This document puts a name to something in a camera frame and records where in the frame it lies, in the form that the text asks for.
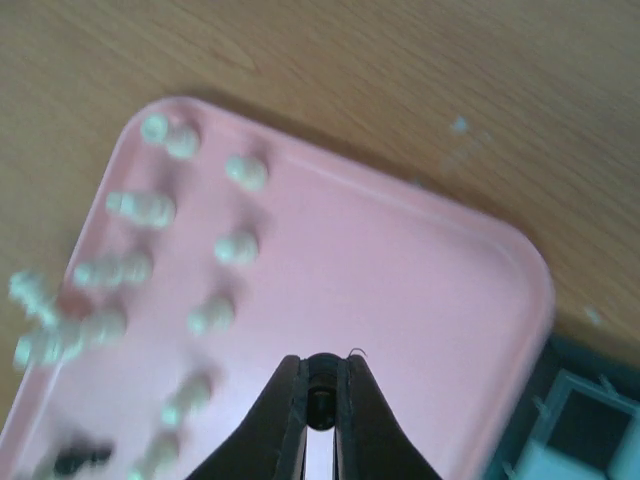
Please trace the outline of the white pawn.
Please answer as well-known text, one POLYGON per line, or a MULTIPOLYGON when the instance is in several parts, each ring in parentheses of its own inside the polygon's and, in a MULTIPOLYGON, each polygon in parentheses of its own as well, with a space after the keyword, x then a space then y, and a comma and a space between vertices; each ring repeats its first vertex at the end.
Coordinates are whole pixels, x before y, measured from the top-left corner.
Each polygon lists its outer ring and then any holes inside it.
POLYGON ((187 379, 164 403, 161 421, 168 427, 179 427, 187 417, 204 408, 211 399, 211 382, 207 376, 187 379))
POLYGON ((253 262, 259 254, 257 238, 250 232, 232 232, 218 238, 214 255, 223 264, 241 265, 253 262))
POLYGON ((252 156, 230 156, 225 163, 225 172, 231 180, 250 191, 263 189, 268 180, 266 164, 252 156))
POLYGON ((216 296, 196 307, 189 314, 187 324, 192 333, 203 335, 211 329, 226 329, 234 320, 233 302, 226 297, 216 296))

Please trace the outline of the white bishop chess piece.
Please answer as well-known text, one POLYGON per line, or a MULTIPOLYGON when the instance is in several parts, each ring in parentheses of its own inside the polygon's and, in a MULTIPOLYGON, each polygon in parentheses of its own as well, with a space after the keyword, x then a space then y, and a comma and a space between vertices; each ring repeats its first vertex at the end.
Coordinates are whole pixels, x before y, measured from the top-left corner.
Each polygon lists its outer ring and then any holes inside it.
POLYGON ((129 252, 122 256, 107 255, 75 266, 73 284, 82 288, 115 288, 138 285, 148 280, 153 262, 143 252, 129 252))

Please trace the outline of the pink plastic tray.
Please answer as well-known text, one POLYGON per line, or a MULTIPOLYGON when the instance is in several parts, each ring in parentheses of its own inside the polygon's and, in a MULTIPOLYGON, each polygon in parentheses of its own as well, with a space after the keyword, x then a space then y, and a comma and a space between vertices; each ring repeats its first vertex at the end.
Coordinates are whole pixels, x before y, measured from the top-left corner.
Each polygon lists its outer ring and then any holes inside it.
POLYGON ((149 251, 140 287, 79 290, 74 315, 122 309, 117 343, 54 368, 29 370, 1 435, 1 475, 25 479, 66 443, 114 447, 85 479, 123 479, 161 429, 165 400, 198 371, 213 395, 180 435, 165 472, 182 479, 238 426, 281 359, 363 351, 396 419, 446 479, 480 478, 549 334, 550 272, 518 230, 497 219, 317 148, 212 104, 185 97, 149 104, 122 130, 89 210, 72 264, 149 251), (154 113, 200 136, 188 160, 146 144, 154 113), (225 163, 252 156, 265 187, 246 190, 225 163), (110 192, 171 198, 173 222, 137 226, 105 208, 110 192), (218 238, 252 233, 248 264, 214 255, 218 238), (235 320, 203 335, 189 314, 212 297, 235 320))

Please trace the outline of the white rook chess piece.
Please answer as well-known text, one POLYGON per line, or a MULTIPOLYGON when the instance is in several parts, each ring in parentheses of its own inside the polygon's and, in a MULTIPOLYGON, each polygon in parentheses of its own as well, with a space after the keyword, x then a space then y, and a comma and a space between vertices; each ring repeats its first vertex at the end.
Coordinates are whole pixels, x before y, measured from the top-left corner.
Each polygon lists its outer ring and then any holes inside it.
POLYGON ((162 147, 174 159, 191 159, 200 149, 200 136, 195 127, 174 123, 161 113, 147 116, 140 126, 140 134, 146 144, 162 147))

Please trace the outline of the white knight chess piece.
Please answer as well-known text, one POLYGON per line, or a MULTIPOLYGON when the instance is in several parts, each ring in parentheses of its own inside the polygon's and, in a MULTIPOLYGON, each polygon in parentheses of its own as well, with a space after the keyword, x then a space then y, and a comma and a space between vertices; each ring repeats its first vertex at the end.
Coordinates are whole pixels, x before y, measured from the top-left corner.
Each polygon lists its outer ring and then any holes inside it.
POLYGON ((168 227, 176 215, 174 201, 154 192, 110 192, 105 208, 110 214, 137 226, 154 229, 168 227))

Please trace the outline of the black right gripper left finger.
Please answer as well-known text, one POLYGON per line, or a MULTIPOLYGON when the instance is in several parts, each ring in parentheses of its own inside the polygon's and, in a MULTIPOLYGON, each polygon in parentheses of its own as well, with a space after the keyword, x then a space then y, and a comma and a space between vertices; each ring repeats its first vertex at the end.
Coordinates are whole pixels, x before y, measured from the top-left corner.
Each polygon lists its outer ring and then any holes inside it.
POLYGON ((285 357, 233 433, 188 480, 302 479, 306 455, 306 362, 285 357))

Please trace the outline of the black pawn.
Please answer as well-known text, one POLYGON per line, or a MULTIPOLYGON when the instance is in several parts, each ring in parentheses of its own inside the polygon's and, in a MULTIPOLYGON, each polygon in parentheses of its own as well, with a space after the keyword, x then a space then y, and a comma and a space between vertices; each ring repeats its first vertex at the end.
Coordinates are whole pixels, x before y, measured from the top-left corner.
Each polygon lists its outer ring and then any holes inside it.
POLYGON ((61 449, 54 458, 52 473, 57 478, 72 477, 83 467, 106 465, 114 447, 109 444, 75 444, 61 449))
POLYGON ((307 425, 327 431, 335 425, 337 369, 340 358, 332 353, 318 353, 307 358, 307 425))

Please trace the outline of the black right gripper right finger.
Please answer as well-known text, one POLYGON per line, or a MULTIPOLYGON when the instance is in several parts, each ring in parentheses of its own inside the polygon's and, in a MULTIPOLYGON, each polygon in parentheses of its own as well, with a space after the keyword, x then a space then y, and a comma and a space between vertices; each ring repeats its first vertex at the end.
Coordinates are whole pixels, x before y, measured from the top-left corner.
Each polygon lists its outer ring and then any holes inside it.
POLYGON ((440 477, 405 435, 360 355, 349 356, 338 364, 333 477, 440 477))

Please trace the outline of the white queen chess piece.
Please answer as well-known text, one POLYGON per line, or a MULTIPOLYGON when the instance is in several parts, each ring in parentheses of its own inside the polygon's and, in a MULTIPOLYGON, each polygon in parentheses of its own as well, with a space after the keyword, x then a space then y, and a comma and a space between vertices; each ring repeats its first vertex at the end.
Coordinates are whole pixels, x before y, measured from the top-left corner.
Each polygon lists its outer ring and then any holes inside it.
POLYGON ((81 321, 64 321, 57 327, 40 327, 19 338, 13 365, 17 369, 52 366, 68 362, 81 353, 110 344, 126 331, 126 316, 103 310, 81 321))

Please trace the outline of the white king chess piece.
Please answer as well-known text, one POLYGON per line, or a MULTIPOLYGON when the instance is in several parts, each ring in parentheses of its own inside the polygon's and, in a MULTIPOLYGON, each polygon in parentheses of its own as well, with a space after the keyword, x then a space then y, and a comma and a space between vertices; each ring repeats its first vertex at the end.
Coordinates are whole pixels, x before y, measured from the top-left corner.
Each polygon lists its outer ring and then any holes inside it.
POLYGON ((26 316, 36 318, 45 328, 56 328, 63 320, 43 274, 24 270, 14 273, 9 280, 9 298, 18 302, 26 316))

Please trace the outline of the black and white chessboard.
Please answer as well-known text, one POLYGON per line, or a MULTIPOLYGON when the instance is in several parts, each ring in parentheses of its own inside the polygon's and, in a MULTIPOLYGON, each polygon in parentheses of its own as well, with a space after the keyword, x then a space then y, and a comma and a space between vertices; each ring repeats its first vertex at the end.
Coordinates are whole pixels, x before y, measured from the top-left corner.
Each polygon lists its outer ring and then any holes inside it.
POLYGON ((483 476, 637 480, 638 368, 552 335, 483 476))

